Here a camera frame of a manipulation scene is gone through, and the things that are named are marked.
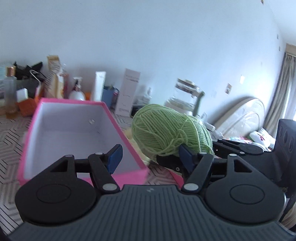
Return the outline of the pink box lid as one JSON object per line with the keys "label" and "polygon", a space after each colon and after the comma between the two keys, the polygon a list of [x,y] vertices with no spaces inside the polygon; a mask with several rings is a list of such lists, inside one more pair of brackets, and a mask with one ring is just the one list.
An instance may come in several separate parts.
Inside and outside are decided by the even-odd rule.
{"label": "pink box lid", "polygon": [[184,179],[182,178],[182,175],[178,174],[177,172],[174,172],[170,170],[170,174],[172,175],[173,179],[175,180],[176,184],[181,188],[184,184]]}

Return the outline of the pink box base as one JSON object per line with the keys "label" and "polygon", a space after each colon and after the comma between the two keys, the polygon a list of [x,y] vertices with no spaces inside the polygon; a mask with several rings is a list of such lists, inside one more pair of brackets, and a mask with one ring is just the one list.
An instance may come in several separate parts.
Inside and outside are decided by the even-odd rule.
{"label": "pink box base", "polygon": [[123,158],[112,177],[120,187],[142,185],[148,169],[103,102],[43,98],[26,135],[18,167],[24,185],[65,155],[84,159],[123,147]]}

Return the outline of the green yarn ball front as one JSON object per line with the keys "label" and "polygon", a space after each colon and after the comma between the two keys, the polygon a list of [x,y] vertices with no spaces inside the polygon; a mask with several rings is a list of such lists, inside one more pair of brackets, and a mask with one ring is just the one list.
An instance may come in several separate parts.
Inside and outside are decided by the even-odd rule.
{"label": "green yarn ball front", "polygon": [[182,144],[196,153],[214,153],[210,133],[200,119],[162,105],[148,104],[136,112],[131,131],[141,152],[154,161],[157,156],[178,156]]}

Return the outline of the green yarn ball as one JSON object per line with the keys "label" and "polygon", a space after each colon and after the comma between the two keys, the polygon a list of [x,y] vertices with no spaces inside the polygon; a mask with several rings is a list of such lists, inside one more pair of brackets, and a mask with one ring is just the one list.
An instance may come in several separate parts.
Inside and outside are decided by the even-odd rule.
{"label": "green yarn ball", "polygon": [[154,161],[157,156],[178,156],[182,144],[196,153],[214,153],[210,133],[200,119],[162,105],[148,104],[136,112],[131,131],[141,152]]}
{"label": "green yarn ball", "polygon": [[143,161],[143,163],[148,166],[150,163],[150,158],[148,158],[139,148],[138,144],[136,143],[136,141],[133,139],[132,137],[132,129],[131,128],[127,128],[126,130],[123,131],[126,138],[128,139],[128,141],[130,142],[130,144],[132,145],[132,147],[134,148],[134,150],[137,152],[137,154],[140,156],[141,160]]}

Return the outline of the beige curtain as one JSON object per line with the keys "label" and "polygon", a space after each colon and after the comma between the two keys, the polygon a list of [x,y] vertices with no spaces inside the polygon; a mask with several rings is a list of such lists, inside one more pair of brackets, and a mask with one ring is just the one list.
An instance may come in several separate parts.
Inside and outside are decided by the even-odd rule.
{"label": "beige curtain", "polygon": [[285,53],[273,100],[263,125],[271,135],[276,134],[278,121],[285,117],[294,79],[295,56]]}

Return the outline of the beige headboard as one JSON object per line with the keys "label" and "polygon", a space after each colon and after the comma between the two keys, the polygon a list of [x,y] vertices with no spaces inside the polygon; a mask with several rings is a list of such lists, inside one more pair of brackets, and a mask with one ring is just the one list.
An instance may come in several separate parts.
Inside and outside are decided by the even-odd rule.
{"label": "beige headboard", "polygon": [[265,118],[265,107],[260,99],[249,97],[238,102],[219,118],[210,132],[213,141],[219,138],[247,137],[260,130]]}

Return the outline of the orange small box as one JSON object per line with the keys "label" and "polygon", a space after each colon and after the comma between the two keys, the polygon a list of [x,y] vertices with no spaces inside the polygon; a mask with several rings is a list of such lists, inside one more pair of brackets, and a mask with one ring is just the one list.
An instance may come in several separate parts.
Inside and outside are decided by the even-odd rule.
{"label": "orange small box", "polygon": [[23,117],[32,116],[37,108],[39,98],[30,98],[28,90],[22,88],[16,91],[16,102]]}

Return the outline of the green yarn ball back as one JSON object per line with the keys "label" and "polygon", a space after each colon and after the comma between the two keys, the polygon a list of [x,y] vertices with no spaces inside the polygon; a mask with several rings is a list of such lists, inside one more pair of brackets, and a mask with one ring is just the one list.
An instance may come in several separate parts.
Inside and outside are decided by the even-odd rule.
{"label": "green yarn ball back", "polygon": [[132,145],[132,147],[134,148],[134,150],[137,152],[137,154],[140,156],[141,160],[143,161],[143,163],[148,166],[150,163],[150,158],[148,158],[139,148],[138,144],[136,143],[136,141],[133,139],[132,137],[132,129],[131,128],[127,128],[126,130],[123,131],[126,138],[128,139],[128,141],[130,142],[130,144]]}

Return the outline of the electric glass kettle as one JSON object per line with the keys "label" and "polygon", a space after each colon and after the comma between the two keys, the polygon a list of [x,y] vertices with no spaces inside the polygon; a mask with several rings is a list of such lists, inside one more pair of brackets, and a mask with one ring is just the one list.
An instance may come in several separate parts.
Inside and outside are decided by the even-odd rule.
{"label": "electric glass kettle", "polygon": [[174,93],[166,100],[164,106],[179,113],[196,117],[204,95],[203,90],[194,82],[177,79]]}

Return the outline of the white pump bottle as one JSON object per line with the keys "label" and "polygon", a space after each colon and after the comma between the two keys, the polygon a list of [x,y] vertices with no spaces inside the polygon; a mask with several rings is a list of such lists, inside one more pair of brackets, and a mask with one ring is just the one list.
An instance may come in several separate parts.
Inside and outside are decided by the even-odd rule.
{"label": "white pump bottle", "polygon": [[85,98],[85,95],[81,89],[81,83],[82,83],[83,78],[82,77],[74,77],[74,80],[75,80],[75,84],[74,84],[72,91],[69,94],[68,99],[85,101],[86,98]]}

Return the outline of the tall white carton box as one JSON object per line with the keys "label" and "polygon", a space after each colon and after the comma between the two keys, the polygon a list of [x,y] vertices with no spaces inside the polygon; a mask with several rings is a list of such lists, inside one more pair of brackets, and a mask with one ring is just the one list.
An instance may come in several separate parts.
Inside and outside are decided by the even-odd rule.
{"label": "tall white carton box", "polygon": [[140,78],[140,72],[130,69],[125,70],[123,82],[119,90],[115,114],[120,116],[130,116],[135,91]]}

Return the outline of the black binder clips pile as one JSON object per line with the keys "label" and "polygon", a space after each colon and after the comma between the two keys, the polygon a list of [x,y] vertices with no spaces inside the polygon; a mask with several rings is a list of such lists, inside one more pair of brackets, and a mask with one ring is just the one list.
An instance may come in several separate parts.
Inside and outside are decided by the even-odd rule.
{"label": "black binder clips pile", "polygon": [[16,67],[15,77],[17,78],[16,89],[26,88],[28,96],[34,98],[37,88],[46,80],[45,75],[41,72],[43,62],[38,62],[33,66],[21,66],[15,62],[14,66]]}

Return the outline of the clear bottle copper cap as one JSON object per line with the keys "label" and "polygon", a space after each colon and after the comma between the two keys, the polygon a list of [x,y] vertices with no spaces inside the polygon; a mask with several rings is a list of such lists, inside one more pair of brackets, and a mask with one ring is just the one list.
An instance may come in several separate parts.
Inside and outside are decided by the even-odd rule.
{"label": "clear bottle copper cap", "polygon": [[6,68],[6,77],[4,78],[4,108],[7,118],[13,118],[18,112],[16,104],[16,67]]}

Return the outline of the white cosmetic tube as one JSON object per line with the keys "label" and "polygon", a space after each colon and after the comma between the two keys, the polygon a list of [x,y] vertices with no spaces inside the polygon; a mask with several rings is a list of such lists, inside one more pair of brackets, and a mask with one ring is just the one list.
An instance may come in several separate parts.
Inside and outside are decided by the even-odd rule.
{"label": "white cosmetic tube", "polygon": [[105,71],[96,72],[95,81],[91,91],[91,97],[90,97],[91,101],[101,101],[103,90],[104,90],[105,77],[106,77]]}

